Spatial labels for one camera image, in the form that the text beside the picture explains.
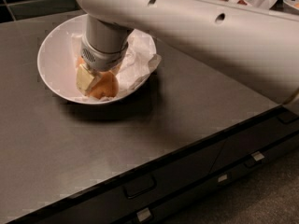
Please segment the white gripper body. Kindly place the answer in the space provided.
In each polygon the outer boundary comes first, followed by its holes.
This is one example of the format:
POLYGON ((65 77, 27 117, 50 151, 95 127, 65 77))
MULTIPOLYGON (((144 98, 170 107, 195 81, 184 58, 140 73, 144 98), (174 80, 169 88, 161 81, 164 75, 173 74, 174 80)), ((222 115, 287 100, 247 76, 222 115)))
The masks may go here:
POLYGON ((124 48, 120 51, 104 53, 103 51, 93 48, 84 35, 81 39, 80 55, 91 69, 106 72, 122 63, 127 49, 128 43, 125 43, 124 48))

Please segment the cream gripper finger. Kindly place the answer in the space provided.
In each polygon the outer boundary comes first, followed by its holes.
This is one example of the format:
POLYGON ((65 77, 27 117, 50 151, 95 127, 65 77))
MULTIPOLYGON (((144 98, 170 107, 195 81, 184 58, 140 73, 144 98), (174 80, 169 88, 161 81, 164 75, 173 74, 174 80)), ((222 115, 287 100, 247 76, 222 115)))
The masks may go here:
POLYGON ((81 63, 78 66, 76 76, 77 88, 83 95, 88 95, 101 78, 102 76, 95 70, 91 69, 89 65, 81 63))

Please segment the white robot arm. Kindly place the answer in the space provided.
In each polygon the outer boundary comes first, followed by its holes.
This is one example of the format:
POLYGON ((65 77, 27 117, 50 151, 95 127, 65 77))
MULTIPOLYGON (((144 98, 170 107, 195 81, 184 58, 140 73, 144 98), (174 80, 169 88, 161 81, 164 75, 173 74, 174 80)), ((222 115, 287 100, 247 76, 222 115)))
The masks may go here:
POLYGON ((299 113, 299 18, 217 0, 76 0, 87 14, 82 56, 106 71, 134 29, 299 113))

